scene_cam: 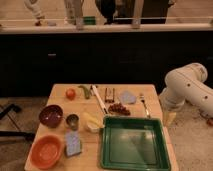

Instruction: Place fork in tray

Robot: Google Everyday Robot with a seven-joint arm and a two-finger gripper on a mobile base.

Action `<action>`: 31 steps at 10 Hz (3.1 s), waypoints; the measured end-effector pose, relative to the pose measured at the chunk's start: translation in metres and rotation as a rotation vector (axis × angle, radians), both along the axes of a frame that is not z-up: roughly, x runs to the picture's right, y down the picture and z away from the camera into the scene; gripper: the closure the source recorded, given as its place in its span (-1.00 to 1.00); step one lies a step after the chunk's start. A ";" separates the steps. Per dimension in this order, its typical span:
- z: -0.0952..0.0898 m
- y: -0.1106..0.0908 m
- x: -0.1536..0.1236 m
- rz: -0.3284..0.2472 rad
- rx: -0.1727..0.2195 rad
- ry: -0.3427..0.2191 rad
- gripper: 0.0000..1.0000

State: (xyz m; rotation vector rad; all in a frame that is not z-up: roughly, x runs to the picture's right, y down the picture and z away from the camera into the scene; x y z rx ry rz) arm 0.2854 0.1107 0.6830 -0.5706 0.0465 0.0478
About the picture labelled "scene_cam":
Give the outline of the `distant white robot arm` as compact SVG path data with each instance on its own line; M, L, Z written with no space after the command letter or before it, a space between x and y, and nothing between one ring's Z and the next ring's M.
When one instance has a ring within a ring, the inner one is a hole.
M45 16L42 13L39 5L38 5L38 0L24 0L24 5L28 10L30 10L33 14L33 16L37 19L44 19Z

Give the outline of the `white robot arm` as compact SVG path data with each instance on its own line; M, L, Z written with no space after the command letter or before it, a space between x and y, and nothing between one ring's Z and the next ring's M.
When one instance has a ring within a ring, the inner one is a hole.
M186 101L197 106L205 119L213 119L213 88L204 84L207 77L207 69L200 63L191 63L166 74L166 87L159 95L164 126L172 123Z

